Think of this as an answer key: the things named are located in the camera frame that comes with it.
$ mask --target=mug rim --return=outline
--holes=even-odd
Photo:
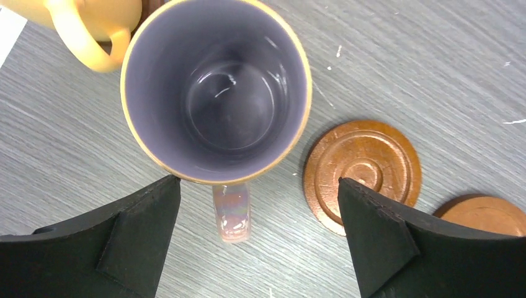
[[[240,184],[243,182],[246,182],[248,180],[251,180],[261,174],[264,174],[268,170],[272,169],[274,166],[276,166],[278,163],[280,163],[292,150],[292,148],[298,143],[300,140],[301,135],[303,134],[303,131],[305,130],[305,127],[307,125],[307,121],[309,118],[309,113],[311,109],[311,103],[312,103],[312,76],[311,76],[311,70],[307,59],[307,54],[305,50],[303,49],[303,46],[301,45],[300,39],[294,33],[294,30],[290,27],[290,25],[281,17],[277,12],[275,12],[273,9],[271,9],[266,4],[258,1],[258,0],[236,0],[240,2],[245,2],[247,4],[250,4],[258,9],[260,9],[262,12],[273,18],[276,23],[278,23],[281,28],[287,33],[288,37],[294,44],[296,51],[298,52],[298,55],[301,60],[301,64],[303,65],[303,68],[305,70],[305,76],[306,76],[306,102],[305,102],[305,110],[303,112],[303,118],[301,119],[300,128],[296,131],[296,134],[294,138],[291,140],[289,145],[286,147],[286,149],[281,152],[281,154],[274,159],[271,163],[266,165],[264,168],[251,173],[245,177],[241,177],[238,179],[230,179],[230,180],[224,180],[224,181],[210,181],[205,179],[199,179],[195,177],[191,177],[188,175],[185,175],[179,171],[176,171],[172,168],[170,168],[168,165],[163,163],[157,156],[155,156],[149,148],[146,146],[146,144],[142,141],[141,137],[135,130],[135,126],[133,125],[132,119],[130,117],[130,113],[128,110],[128,103],[126,98],[126,73],[128,68],[128,62],[130,60],[130,55],[132,53],[133,47],[137,43],[137,40],[139,39],[140,35],[144,32],[145,28],[160,14],[162,14],[164,11],[172,8],[173,6],[176,6],[182,2],[186,2],[188,0],[172,0],[170,2],[165,3],[162,5],[159,9],[154,11],[138,28],[138,30],[135,32],[135,35],[131,39],[131,42],[128,46],[128,50],[126,51],[126,55],[124,56],[124,60],[122,63],[122,69],[121,69],[121,75],[120,75],[120,95],[121,95],[121,103],[122,103],[122,109],[124,111],[124,116],[126,118],[126,123],[128,124],[129,129],[131,130],[131,133],[133,134],[133,137],[141,147],[141,149],[160,167],[162,167],[167,172],[181,178],[187,181],[195,182],[195,183],[202,183],[207,185],[231,185],[231,184]]]

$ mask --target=copper coaster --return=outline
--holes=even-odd
[[[312,149],[303,174],[303,190],[316,218],[345,236],[337,198],[340,177],[411,207],[422,183],[420,162],[409,140],[372,120],[348,122],[325,133]]]
[[[498,197],[461,196],[443,205],[435,216],[477,230],[526,236],[526,214]]]
[[[139,20],[139,24],[137,24],[137,27],[131,32],[131,36],[135,35],[135,32],[137,29],[139,29],[139,26],[149,17],[150,14],[152,14],[154,11],[156,11],[159,7],[163,6],[165,0],[142,0],[143,1],[143,11],[141,13],[141,19]],[[99,42],[99,45],[104,48],[107,52],[109,49],[111,49],[112,42]]]

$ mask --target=tabletop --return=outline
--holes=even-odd
[[[423,172],[417,209],[483,193],[526,210],[525,1],[265,2],[310,60],[309,122],[251,182],[248,242],[221,242],[210,188],[182,182],[158,297],[360,297],[345,238],[316,220],[301,185],[316,139],[350,120],[410,139]],[[0,68],[0,234],[31,233],[167,175],[126,125],[119,76],[84,67],[56,32],[25,26]]]

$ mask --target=mug handle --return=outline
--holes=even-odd
[[[236,243],[250,237],[250,196],[246,183],[212,186],[217,230],[224,242]]]
[[[79,7],[83,4],[84,0],[48,0],[45,6],[51,14],[58,35],[80,62],[101,73],[116,70],[121,66],[130,44],[130,30],[100,24],[112,41],[111,54],[108,55],[82,22]]]

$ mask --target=white paper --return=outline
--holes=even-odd
[[[27,19],[0,6],[0,68],[24,29]]]

